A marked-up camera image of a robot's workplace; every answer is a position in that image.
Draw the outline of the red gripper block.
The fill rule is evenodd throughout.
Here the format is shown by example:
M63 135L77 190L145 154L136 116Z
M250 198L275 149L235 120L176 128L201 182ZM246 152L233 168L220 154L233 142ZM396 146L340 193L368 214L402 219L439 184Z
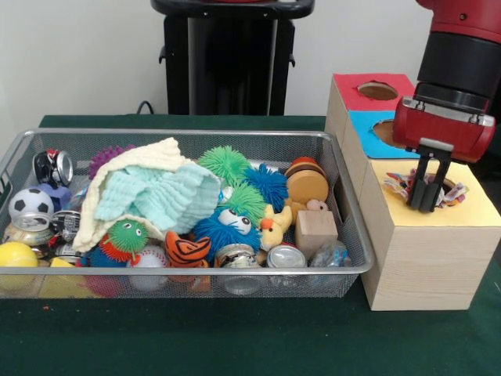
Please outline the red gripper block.
M478 161L488 149L496 120L487 114L471 114L403 97L395 110L393 140L411 150L429 146L450 152L455 161ZM419 159L407 205L413 210L433 212L451 163L439 160L433 178L425 180L430 157Z

